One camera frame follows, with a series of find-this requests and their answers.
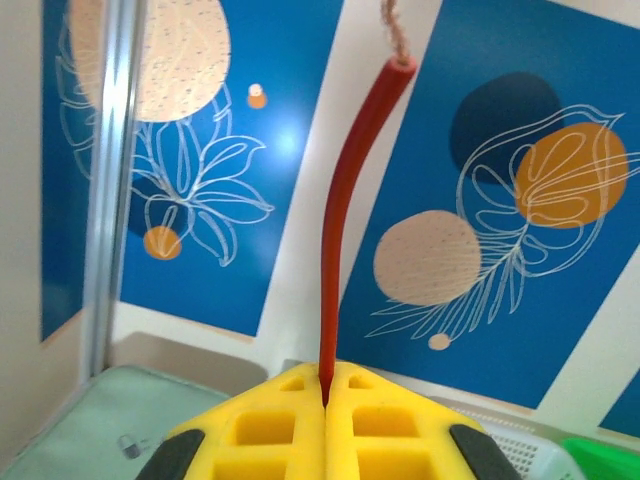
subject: square hole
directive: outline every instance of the square hole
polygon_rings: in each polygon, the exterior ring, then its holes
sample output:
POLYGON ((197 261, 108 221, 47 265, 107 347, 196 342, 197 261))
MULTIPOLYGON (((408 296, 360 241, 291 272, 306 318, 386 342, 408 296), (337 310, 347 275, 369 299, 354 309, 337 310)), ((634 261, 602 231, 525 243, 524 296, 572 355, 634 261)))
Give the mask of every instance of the square hole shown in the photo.
POLYGON ((358 452, 360 480, 435 480, 436 474, 426 453, 393 450, 358 452))
POLYGON ((353 412, 357 437, 417 437, 411 411, 398 407, 360 407, 353 412))
POLYGON ((246 412, 236 420, 236 445, 293 443, 296 416, 292 412, 246 412))
POLYGON ((367 382, 361 376, 354 375, 353 377, 351 377, 349 379, 349 388, 358 388, 358 389, 369 390, 369 389, 373 388, 373 385, 371 385, 369 382, 367 382))
POLYGON ((289 380, 280 387, 280 390, 283 392, 298 392, 304 390, 304 378, 296 377, 289 380))
POLYGON ((244 461, 219 463, 215 468, 216 480, 284 480, 287 464, 283 461, 244 461))

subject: white basket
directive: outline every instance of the white basket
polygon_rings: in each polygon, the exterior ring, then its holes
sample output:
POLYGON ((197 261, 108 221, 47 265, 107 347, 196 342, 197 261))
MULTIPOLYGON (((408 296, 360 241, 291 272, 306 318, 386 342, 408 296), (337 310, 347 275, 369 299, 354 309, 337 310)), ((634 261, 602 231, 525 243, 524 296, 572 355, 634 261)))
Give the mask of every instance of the white basket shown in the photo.
POLYGON ((523 480, 586 480, 571 456, 550 440, 478 420, 523 480))

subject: speckled circle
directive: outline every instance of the speckled circle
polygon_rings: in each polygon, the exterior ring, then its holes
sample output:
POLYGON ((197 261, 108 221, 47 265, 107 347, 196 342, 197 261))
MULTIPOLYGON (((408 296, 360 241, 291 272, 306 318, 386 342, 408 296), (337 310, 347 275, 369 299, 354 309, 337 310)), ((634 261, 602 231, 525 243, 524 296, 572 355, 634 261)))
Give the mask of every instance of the speckled circle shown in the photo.
MULTIPOLYGON (((71 48, 89 102, 100 98, 104 0, 72 0, 71 48)), ((151 0, 138 85, 136 118, 177 120, 204 107, 229 70, 229 29, 219 0, 151 0)))
POLYGON ((439 305, 473 287, 482 253, 473 228, 457 215, 429 210, 385 232, 374 257, 380 289, 398 302, 439 305))

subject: white line drawing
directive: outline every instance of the white line drawing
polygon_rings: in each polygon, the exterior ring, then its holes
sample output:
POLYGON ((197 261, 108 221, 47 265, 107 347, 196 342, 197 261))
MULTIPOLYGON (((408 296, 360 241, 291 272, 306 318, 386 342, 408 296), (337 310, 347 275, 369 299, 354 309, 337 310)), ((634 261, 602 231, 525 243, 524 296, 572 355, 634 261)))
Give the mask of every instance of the white line drawing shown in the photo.
POLYGON ((465 332, 473 332, 478 328, 482 319, 486 318, 486 323, 491 324, 503 303, 508 304, 509 314, 513 314, 523 298, 525 279, 551 275, 579 261, 602 229, 608 209, 611 208, 611 187, 640 173, 640 152, 616 154, 609 148, 608 136, 623 115, 605 115, 591 105, 572 105, 539 122, 501 133, 480 145, 465 163, 456 190, 457 214, 472 226, 481 247, 482 265, 475 283, 466 293, 450 302, 437 305, 412 305, 390 298, 385 308, 371 314, 385 322, 370 331, 365 338, 411 329, 411 340, 431 334, 432 340, 445 341, 442 348, 435 349, 447 348, 450 342, 465 332), (535 145, 527 143, 527 137, 567 119, 599 125, 596 140, 590 146, 591 164, 557 174, 587 141, 584 135, 565 135, 557 142, 556 147, 560 148, 564 142, 574 142, 578 146, 573 153, 551 165, 553 151, 548 152, 536 172, 525 172, 533 180, 534 186, 526 192, 519 191, 516 186, 516 161, 525 152, 536 155, 535 145), (513 146, 513 154, 509 160, 510 178, 506 180, 481 164, 483 155, 502 145, 513 146), (598 150, 602 146, 604 154, 598 150), (610 176, 612 167, 623 162, 628 165, 625 173, 610 176), (480 170, 492 175, 497 180, 497 186, 479 182, 477 172, 480 170), (553 188, 563 182, 594 174, 597 177, 595 182, 578 188, 553 188), (517 201, 531 206, 531 211, 544 205, 575 201, 583 202, 581 211, 584 212, 589 207, 585 203, 585 195, 593 192, 598 192, 599 215, 589 224, 577 217, 545 218, 546 226, 541 226, 536 223, 533 213, 523 216, 517 207, 517 201), (512 227, 496 226, 497 218, 502 223, 505 219, 509 220, 512 227))
MULTIPOLYGON (((96 112, 77 80, 68 12, 64 15, 58 47, 56 76, 62 129, 74 149, 78 169, 90 180, 96 112), (78 118, 84 122, 78 124, 78 118)), ((220 266, 226 267, 237 255, 235 226, 260 223, 274 207, 241 178, 251 167, 255 152, 266 146, 257 138, 231 133, 231 96, 225 83, 209 106, 213 116, 207 128, 194 125, 194 115, 164 123, 136 123, 138 145, 133 158, 133 180, 145 178, 158 191, 148 195, 132 187, 132 195, 145 200, 147 232, 158 226, 165 227, 149 239, 157 255, 173 258, 175 249, 189 236, 214 255, 220 266), (168 144, 163 142, 165 136, 177 139, 170 142, 171 153, 168 144), (168 205, 160 225, 154 225, 150 215, 155 202, 168 205), (181 208, 187 212, 186 228, 176 232, 175 241, 167 245, 171 242, 167 235, 181 208)))

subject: dark blue circle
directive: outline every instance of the dark blue circle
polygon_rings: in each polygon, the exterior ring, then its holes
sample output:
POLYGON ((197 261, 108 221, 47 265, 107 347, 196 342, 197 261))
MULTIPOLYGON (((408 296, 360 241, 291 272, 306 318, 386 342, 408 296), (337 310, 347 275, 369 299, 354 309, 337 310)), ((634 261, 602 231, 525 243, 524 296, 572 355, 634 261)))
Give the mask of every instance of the dark blue circle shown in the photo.
MULTIPOLYGON (((147 233, 147 222, 145 220, 145 206, 147 199, 140 196, 137 192, 142 193, 148 198, 153 195, 163 195, 166 197, 166 192, 159 188, 155 183, 146 177, 140 177, 133 181, 131 184, 131 202, 129 204, 129 231, 140 238, 144 238, 147 233)), ((149 227, 157 227, 163 224, 167 210, 170 207, 175 206, 178 208, 175 219, 171 225, 167 225, 171 230, 180 235, 187 228, 187 207, 176 203, 172 200, 165 199, 153 199, 149 203, 149 227)))
MULTIPOLYGON (((481 85, 462 100, 451 125, 449 148, 456 167, 462 171, 473 152, 492 137, 543 120, 561 108, 553 88, 531 73, 509 73, 481 85)), ((563 126, 562 121, 553 122, 527 135, 523 144, 535 143, 563 126)), ((510 183, 509 162, 518 146, 514 143, 501 145, 483 154, 474 165, 484 165, 510 183)), ((524 152, 515 160, 515 169, 523 157, 524 152)), ((473 169, 465 172, 468 177, 472 173, 473 169)), ((498 183, 485 169, 476 170, 476 179, 498 183)))

